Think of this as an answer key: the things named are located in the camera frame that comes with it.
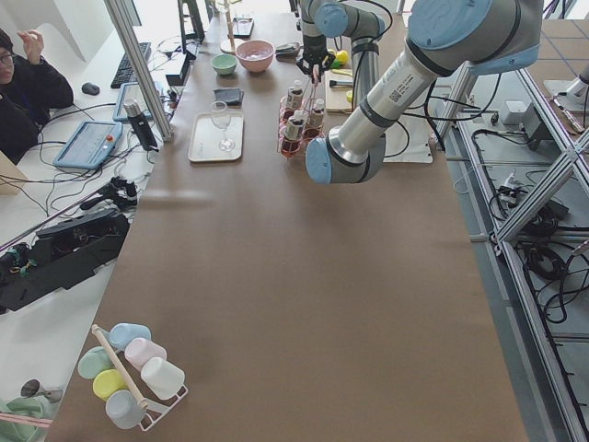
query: person's hand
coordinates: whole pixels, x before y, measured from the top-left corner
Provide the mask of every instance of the person's hand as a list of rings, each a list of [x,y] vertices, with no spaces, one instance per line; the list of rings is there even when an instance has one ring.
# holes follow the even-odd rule
[[[43,51],[45,45],[43,44],[43,36],[35,29],[22,30],[17,32],[22,40],[22,47],[27,55],[27,60],[31,64],[40,63],[40,53]]]

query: black jacket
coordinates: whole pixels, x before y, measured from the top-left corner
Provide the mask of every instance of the black jacket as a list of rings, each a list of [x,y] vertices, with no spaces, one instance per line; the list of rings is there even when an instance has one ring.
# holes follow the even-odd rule
[[[49,121],[49,108],[67,108],[74,102],[69,83],[44,60],[29,64],[15,58],[12,81],[0,85],[0,150],[17,164],[38,143],[39,129]]]

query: glasses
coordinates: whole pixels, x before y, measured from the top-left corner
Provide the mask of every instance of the glasses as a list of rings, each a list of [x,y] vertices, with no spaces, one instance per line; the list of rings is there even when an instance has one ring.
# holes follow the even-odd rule
[[[0,57],[0,64],[3,64],[4,66],[12,66],[15,63],[15,57],[16,55],[13,53],[10,53],[9,55],[3,55]]]

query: pink bowl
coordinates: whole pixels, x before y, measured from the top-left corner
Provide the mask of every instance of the pink bowl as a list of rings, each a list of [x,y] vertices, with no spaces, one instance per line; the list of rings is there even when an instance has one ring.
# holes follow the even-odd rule
[[[239,63],[250,72],[265,71],[274,57],[274,46],[264,40],[244,41],[236,49]]]

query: person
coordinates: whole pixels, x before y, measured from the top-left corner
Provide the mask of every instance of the person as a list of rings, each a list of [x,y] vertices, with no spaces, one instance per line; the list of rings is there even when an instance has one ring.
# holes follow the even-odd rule
[[[41,56],[43,37],[36,30],[21,31],[27,58],[13,53],[13,44],[0,29],[0,150],[14,163],[38,143],[40,128],[50,119],[49,108],[74,102],[64,76]]]

